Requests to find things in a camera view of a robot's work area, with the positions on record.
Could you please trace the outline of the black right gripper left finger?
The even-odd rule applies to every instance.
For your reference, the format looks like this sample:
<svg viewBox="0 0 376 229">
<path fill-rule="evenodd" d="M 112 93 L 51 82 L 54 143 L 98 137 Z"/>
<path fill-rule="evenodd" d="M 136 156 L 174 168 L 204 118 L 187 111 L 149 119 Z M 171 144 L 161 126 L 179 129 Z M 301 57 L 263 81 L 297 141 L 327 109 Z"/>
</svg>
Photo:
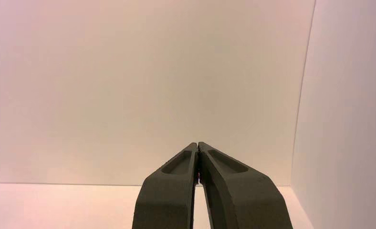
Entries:
<svg viewBox="0 0 376 229">
<path fill-rule="evenodd" d="M 198 145 L 190 143 L 149 175 L 138 194 L 134 229 L 193 228 Z"/>
</svg>

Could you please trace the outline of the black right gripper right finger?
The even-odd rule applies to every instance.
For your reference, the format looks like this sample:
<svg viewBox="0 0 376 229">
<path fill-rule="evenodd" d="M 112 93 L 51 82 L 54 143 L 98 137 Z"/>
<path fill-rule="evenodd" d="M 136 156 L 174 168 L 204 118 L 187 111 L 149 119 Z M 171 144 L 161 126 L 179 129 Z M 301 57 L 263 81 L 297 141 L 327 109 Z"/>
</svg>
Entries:
<svg viewBox="0 0 376 229">
<path fill-rule="evenodd" d="M 205 142 L 198 150 L 211 228 L 292 228 L 285 200 L 267 175 Z"/>
</svg>

